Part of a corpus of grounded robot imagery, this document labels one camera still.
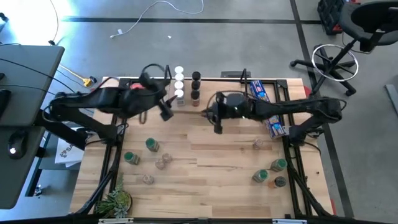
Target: wooden tabletop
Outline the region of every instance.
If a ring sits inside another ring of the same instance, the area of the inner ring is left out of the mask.
[[[190,92],[190,81],[185,81]],[[305,98],[301,79],[287,79],[291,100]],[[106,86],[117,86],[110,80]],[[275,101],[274,89],[265,85],[271,101]],[[121,160],[119,172],[124,173],[124,189],[133,198],[129,217],[153,218],[283,218],[294,214],[289,183],[279,189],[271,189],[267,181],[258,184],[252,175],[259,169],[269,169],[271,162],[284,158],[280,139],[272,140],[265,126],[247,119],[223,120],[223,134],[213,132],[213,126],[195,113],[206,108],[209,97],[218,90],[243,90],[239,83],[201,82],[200,106],[172,109],[175,115],[164,122],[159,109],[148,112],[146,124],[138,118],[128,120],[122,155],[133,152],[141,157],[138,166]],[[309,118],[309,114],[294,114],[297,124]],[[95,111],[94,118],[102,123],[111,122],[111,114]],[[150,152],[145,140],[154,138],[160,144],[158,152]],[[253,140],[264,141],[260,150],[252,148]],[[317,144],[312,139],[306,141]],[[80,172],[70,206],[77,211],[98,186],[105,146],[92,144],[85,150]],[[307,185],[324,209],[332,212],[328,188],[323,173],[319,152],[312,146],[301,147]],[[164,170],[155,166],[155,161],[169,153],[173,161]],[[270,172],[270,178],[283,176],[287,171]],[[146,185],[144,174],[152,175],[155,182]],[[297,186],[300,208],[304,211],[302,194]]]

